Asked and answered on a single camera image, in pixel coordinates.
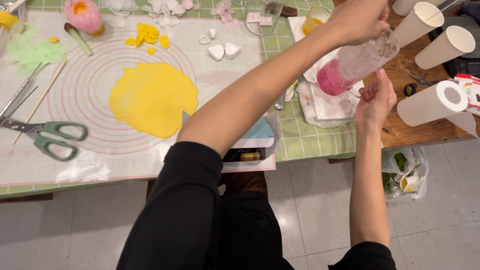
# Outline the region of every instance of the black sleeve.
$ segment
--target black sleeve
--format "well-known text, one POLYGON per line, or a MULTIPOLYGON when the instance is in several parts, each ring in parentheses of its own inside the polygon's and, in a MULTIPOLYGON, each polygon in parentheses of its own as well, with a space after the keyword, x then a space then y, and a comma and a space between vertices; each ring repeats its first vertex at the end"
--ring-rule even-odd
POLYGON ((388 247, 375 242, 362 242, 354 245, 329 270, 395 270, 395 261, 388 247))
POLYGON ((220 155, 209 147, 174 144, 117 269, 201 269, 222 166, 220 155))

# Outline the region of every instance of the cup with yellow liquid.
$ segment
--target cup with yellow liquid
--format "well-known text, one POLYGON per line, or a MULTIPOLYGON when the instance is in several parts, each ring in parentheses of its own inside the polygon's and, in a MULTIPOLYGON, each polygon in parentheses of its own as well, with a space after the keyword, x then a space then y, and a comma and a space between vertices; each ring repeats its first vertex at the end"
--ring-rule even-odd
POLYGON ((331 16, 332 13, 328 10, 328 8, 322 6, 312 7, 307 14, 307 18, 305 18, 305 22, 303 23, 303 33, 307 35, 317 25, 326 23, 331 16))

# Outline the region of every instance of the wooden table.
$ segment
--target wooden table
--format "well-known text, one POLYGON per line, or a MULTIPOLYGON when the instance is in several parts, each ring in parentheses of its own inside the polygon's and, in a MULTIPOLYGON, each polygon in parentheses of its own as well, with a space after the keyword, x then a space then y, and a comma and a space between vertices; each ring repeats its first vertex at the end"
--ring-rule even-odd
MULTIPOLYGON (((335 6, 343 2, 344 0, 334 0, 335 6)), ((399 16, 392 11, 392 3, 393 1, 390 0, 390 18, 388 22, 391 26, 397 27, 404 17, 399 16)), ((408 75, 410 72, 416 74, 418 77, 422 77, 425 73, 428 73, 428 81, 441 81, 449 78, 442 65, 429 70, 422 70, 415 64, 415 55, 417 55, 428 44, 430 44, 430 39, 428 35, 424 35, 400 49, 399 54, 384 66, 388 77, 392 80, 398 101, 405 98, 405 95, 403 94, 403 88, 405 85, 417 82, 408 75)), ((375 74, 371 74, 363 81, 365 84, 368 84, 374 79, 375 74)), ((421 85, 417 90, 424 90, 427 87, 428 85, 421 85)), ((477 133, 480 134, 480 117, 474 116, 474 118, 477 122, 477 133)), ((384 132, 382 133, 384 151, 406 147, 434 145, 447 141, 470 140, 474 138, 475 137, 455 126, 447 119, 440 119, 415 127, 407 126, 399 118, 396 112, 396 105, 388 115, 384 124, 384 132)))

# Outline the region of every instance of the orange flower center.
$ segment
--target orange flower center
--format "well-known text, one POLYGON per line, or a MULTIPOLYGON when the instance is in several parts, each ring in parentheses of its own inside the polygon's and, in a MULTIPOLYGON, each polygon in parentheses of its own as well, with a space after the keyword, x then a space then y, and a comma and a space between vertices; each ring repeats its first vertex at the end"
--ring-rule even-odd
POLYGON ((78 2, 73 6, 73 12, 75 13, 75 15, 78 12, 81 12, 81 13, 85 14, 86 11, 87 11, 87 5, 85 5, 85 3, 83 3, 83 2, 78 2))

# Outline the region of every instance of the tile floor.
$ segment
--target tile floor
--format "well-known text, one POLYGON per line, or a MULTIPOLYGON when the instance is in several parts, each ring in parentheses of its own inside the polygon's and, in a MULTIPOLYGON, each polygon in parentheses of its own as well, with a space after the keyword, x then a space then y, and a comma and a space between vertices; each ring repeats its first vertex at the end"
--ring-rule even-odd
MULTIPOLYGON (((480 265, 480 140, 425 147, 422 201, 388 205, 398 270, 480 265)), ((267 172, 284 257, 296 270, 326 270, 348 251, 352 164, 278 164, 267 172)), ((144 205, 146 183, 67 191, 52 201, 0 204, 0 269, 115 269, 144 205)))

